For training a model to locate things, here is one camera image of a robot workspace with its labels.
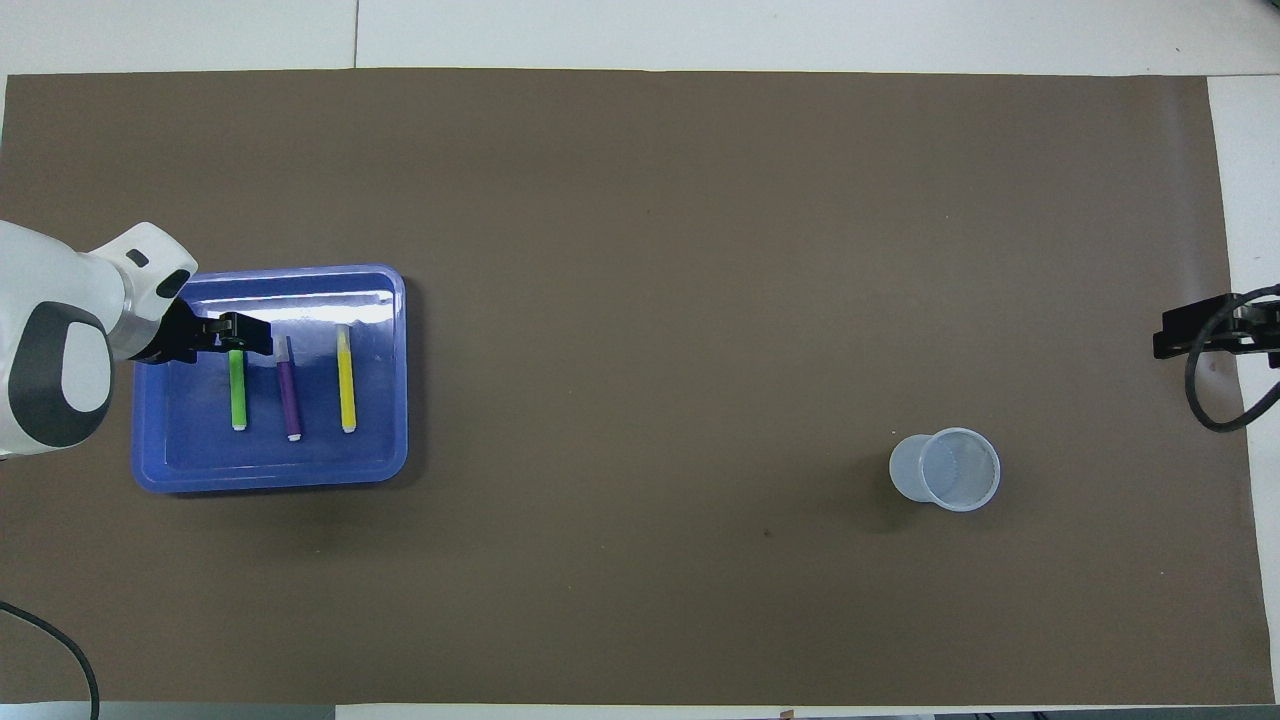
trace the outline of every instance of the brown table mat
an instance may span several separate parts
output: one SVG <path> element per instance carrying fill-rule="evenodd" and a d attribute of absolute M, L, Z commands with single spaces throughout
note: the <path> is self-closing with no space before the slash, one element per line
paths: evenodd
<path fill-rule="evenodd" d="M 0 466 L 0 596 L 109 700 L 1272 701 L 1244 436 L 1149 348 L 1228 287 L 1202 78 L 56 76 L 6 106 L 5 219 L 410 284 L 383 486 L 147 495 L 127 366 L 82 447 Z M 1005 465 L 968 515 L 886 471 L 948 425 Z M 51 641 L 0 648 L 0 700 L 83 692 Z"/>

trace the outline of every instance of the plastic cup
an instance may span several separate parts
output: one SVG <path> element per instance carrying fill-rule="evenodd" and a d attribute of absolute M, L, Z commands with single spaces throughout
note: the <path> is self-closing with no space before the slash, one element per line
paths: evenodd
<path fill-rule="evenodd" d="M 916 502 L 954 512 L 987 503 L 1000 487 L 1000 456 L 987 438 L 966 428 L 911 436 L 888 459 L 893 487 Z"/>

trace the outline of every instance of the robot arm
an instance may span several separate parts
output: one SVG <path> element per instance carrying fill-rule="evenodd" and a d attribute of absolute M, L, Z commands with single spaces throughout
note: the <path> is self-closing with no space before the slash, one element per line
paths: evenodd
<path fill-rule="evenodd" d="M 196 318 L 178 292 L 196 260 L 140 223 L 76 252 L 0 220 L 0 459 L 74 446 L 111 401 L 111 361 L 195 361 L 196 350 L 270 354 L 270 325 Z"/>

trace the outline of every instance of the blue tray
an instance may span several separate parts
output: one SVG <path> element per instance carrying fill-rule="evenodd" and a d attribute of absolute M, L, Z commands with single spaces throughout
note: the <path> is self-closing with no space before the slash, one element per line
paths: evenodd
<path fill-rule="evenodd" d="M 151 492 L 371 483 L 408 455 L 404 281 L 387 265 L 340 265 L 193 277 L 180 297 L 196 315 L 238 311 L 293 342 L 302 439 L 289 442 L 275 361 L 244 354 L 248 429 L 232 430 L 227 356 L 137 365 L 133 477 Z M 335 324 L 348 323 L 358 425 L 343 433 Z"/>

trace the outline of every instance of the marker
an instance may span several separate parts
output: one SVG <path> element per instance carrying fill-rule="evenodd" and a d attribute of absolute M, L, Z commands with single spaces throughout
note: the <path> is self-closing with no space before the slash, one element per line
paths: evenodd
<path fill-rule="evenodd" d="M 232 380 L 232 429 L 243 430 L 248 427 L 248 407 L 244 405 L 244 351 L 227 352 L 227 366 Z"/>
<path fill-rule="evenodd" d="M 356 380 L 351 372 L 351 325 L 338 325 L 338 402 L 342 432 L 356 432 Z"/>
<path fill-rule="evenodd" d="M 289 442 L 302 439 L 298 391 L 293 386 L 293 345 L 289 336 L 275 338 L 275 374 L 280 378 L 280 406 L 284 407 L 284 433 Z"/>

